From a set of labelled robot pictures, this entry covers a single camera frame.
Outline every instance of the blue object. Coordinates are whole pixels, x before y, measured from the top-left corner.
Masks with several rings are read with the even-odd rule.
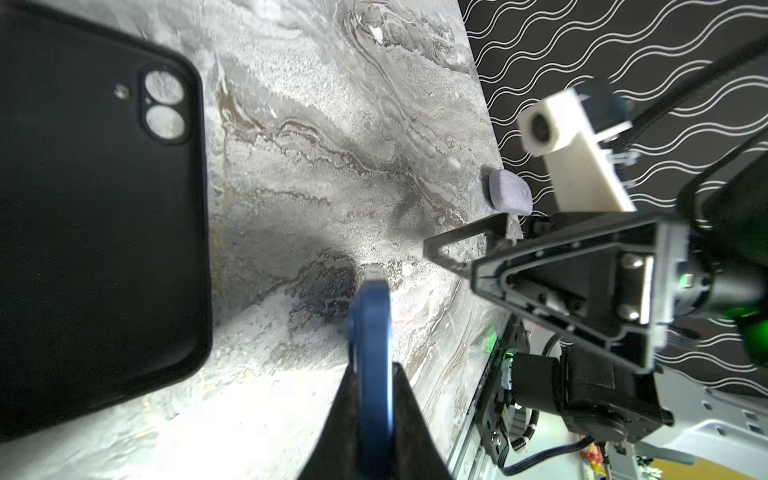
[[[389,478],[392,468],[392,317],[389,285],[364,280],[349,308],[349,361],[359,383],[359,471]]]

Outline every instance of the black phone case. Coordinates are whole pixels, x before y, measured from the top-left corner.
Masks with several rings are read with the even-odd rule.
[[[175,141],[144,122],[153,70],[184,87],[174,108],[187,127]],[[199,74],[181,55],[0,2],[0,440],[203,365],[202,104]]]

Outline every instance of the gray marble tabletop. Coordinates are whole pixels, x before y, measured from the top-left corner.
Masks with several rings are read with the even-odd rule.
[[[214,349],[184,382],[0,445],[0,478],[294,478],[369,265],[447,456],[504,319],[420,254],[491,213],[481,177],[502,165],[455,0],[50,3],[200,71]]]

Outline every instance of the yellow surface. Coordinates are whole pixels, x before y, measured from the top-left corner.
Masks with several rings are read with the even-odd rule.
[[[682,465],[675,462],[667,462],[666,460],[654,461],[653,467],[660,468],[664,473],[662,475],[663,480],[688,480],[689,478],[695,478],[696,480],[751,480],[752,477],[748,477],[743,473],[734,472],[730,468],[723,467],[717,463],[712,463],[709,460],[699,458],[693,465]]]

